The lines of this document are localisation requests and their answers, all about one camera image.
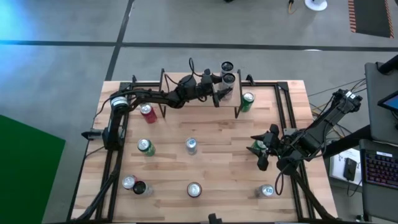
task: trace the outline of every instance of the white stand base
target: white stand base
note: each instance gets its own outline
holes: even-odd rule
[[[321,3],[314,3],[313,0],[305,0],[305,5],[314,11],[320,12],[326,9],[328,7],[328,3],[326,0],[323,0]]]

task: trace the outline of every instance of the black line on floor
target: black line on floor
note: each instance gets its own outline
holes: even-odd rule
[[[115,42],[91,42],[91,41],[0,40],[0,45],[113,47],[113,46],[116,46],[116,43]]]
[[[125,42],[122,47],[189,48],[189,49],[244,49],[244,50],[322,50],[348,52],[398,52],[398,47],[339,47],[306,45],[264,45],[264,44],[190,44]]]
[[[111,81],[112,80],[114,68],[116,66],[116,62],[118,61],[120,48],[121,48],[121,46],[123,44],[122,41],[123,41],[123,38],[124,38],[124,34],[126,33],[127,24],[129,23],[130,12],[131,12],[131,9],[132,9],[133,2],[134,2],[134,0],[129,0],[129,2],[127,4],[126,12],[124,12],[122,25],[120,26],[118,39],[116,41],[116,46],[113,49],[111,61],[109,63],[109,67],[108,67],[108,71],[106,72],[105,81]]]

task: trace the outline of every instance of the green soda can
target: green soda can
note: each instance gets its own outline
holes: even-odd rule
[[[248,112],[250,110],[250,108],[251,108],[251,105],[254,102],[254,95],[253,95],[253,93],[245,93],[242,96],[242,99],[243,99],[242,100],[243,101],[243,103],[242,103],[242,112]]]
[[[155,146],[148,139],[140,139],[137,144],[138,150],[146,156],[153,156],[155,154]]]
[[[262,142],[262,141],[258,141],[255,140],[253,145],[251,145],[251,147],[255,150],[259,150],[259,151],[263,151],[267,149],[267,146]]]

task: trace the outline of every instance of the red soda can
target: red soda can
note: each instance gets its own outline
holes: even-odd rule
[[[148,124],[151,124],[157,120],[155,110],[149,103],[141,104],[141,114],[145,117]]]

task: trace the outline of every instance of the green screen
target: green screen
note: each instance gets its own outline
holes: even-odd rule
[[[0,223],[42,223],[64,145],[0,115]]]

